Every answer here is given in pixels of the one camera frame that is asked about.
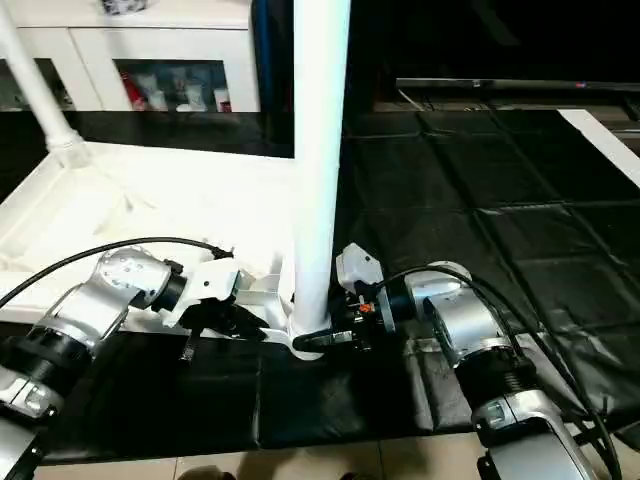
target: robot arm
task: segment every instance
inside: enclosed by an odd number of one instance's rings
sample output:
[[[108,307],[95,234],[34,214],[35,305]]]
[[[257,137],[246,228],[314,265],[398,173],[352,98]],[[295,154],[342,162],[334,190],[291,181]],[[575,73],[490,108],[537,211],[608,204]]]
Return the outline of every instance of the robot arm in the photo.
[[[297,349],[323,351],[343,344],[368,350],[395,330],[396,322],[414,317],[429,322],[487,448],[478,460],[484,480],[596,480],[558,408],[540,389],[534,365],[516,352],[495,313],[472,288],[446,273],[422,271],[406,275],[404,288],[393,295],[371,289],[382,280],[382,269],[355,244],[336,266],[346,290],[334,311],[338,328],[297,338]],[[455,263],[430,266],[471,278]]]
[[[142,249],[108,252],[26,337],[9,340],[0,358],[0,480],[31,477],[43,454],[37,432],[60,411],[129,307],[162,310],[175,324],[202,299],[228,299],[240,275],[230,258],[205,262],[188,279],[181,273],[180,265]]]

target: black fabric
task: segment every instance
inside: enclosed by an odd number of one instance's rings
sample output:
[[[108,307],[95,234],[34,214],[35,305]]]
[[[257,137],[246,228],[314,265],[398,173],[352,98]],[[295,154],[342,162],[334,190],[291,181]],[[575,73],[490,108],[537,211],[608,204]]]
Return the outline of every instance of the black fabric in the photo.
[[[91,140],[293,153],[286,116],[70,119]],[[7,134],[0,188],[9,192],[44,147],[20,146],[41,138],[28,115],[0,115],[0,126]],[[347,117],[344,134],[336,253],[357,242],[387,273],[434,260],[465,265],[529,318],[548,318],[606,416],[640,418],[640,191],[629,180],[555,112],[364,115]],[[0,325],[0,335],[16,328]],[[406,331],[431,333],[411,322]],[[194,363],[181,368],[184,341],[132,333],[110,339],[51,432],[48,461],[471,428],[455,375],[428,341],[394,340],[371,354],[307,363],[278,345],[201,339]]]

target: white cabinet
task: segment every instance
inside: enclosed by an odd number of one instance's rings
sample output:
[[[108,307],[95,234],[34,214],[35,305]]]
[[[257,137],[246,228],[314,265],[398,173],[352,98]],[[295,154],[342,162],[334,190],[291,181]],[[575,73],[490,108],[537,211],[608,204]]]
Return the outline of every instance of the white cabinet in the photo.
[[[21,28],[20,35],[63,108],[102,110],[100,98],[68,30]],[[23,106],[22,100],[15,99],[16,96],[20,96],[20,91],[4,61],[2,49],[0,59],[0,109],[20,108]],[[60,89],[66,91],[66,95],[63,95]]]
[[[56,58],[78,110],[132,110],[132,90],[156,97],[147,106],[166,100],[169,110],[189,108],[198,95],[207,110],[222,97],[234,112],[260,110],[251,0],[150,0],[146,10],[114,17],[100,0],[5,1],[26,37],[57,37],[39,44]],[[176,82],[183,90],[171,89]]]
[[[164,63],[169,71],[179,69],[180,65],[187,69],[205,65],[217,68],[224,72],[222,82],[228,89],[233,111],[260,110],[253,41],[248,31],[73,28],[71,35],[105,110],[131,110],[121,74],[131,73],[126,72],[127,65],[139,69],[144,68],[145,62],[149,69]],[[211,82],[203,81],[200,88],[211,97],[214,87]],[[212,105],[211,101],[204,103],[208,107]]]

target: black leather surface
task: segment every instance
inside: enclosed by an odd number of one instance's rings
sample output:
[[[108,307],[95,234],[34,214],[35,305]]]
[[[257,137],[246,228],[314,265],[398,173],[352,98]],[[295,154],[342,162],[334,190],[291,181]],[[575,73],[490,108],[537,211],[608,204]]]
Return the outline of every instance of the black leather surface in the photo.
[[[91,140],[293,151],[288,117],[71,120]],[[44,149],[28,116],[0,115],[0,126],[0,187],[8,192]],[[355,241],[388,273],[443,259],[465,265],[531,318],[549,318],[605,414],[640,418],[640,191],[630,181],[555,112],[373,114],[347,118],[344,130],[336,252]],[[429,335],[411,323],[407,330]],[[201,340],[183,369],[175,361],[183,342],[112,338],[53,430],[48,461],[470,429],[455,377],[429,349],[407,353],[390,341],[370,355],[305,363],[277,345]]]

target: glass cabinet door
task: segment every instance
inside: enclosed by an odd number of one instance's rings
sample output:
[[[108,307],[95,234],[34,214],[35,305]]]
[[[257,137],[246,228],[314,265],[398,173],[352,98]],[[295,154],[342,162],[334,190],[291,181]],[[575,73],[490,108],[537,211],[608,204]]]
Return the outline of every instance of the glass cabinet door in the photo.
[[[75,110],[75,105],[53,62],[48,58],[38,58],[36,63],[60,108],[62,110]],[[24,110],[30,110],[29,103],[22,94],[7,62],[0,60],[0,112],[21,112]]]
[[[63,110],[102,110],[89,74],[69,31],[64,28],[20,28],[21,40]],[[29,109],[0,49],[0,110]]]
[[[260,111],[249,30],[71,28],[70,32],[105,110]]]
[[[136,111],[231,112],[222,61],[114,60]]]

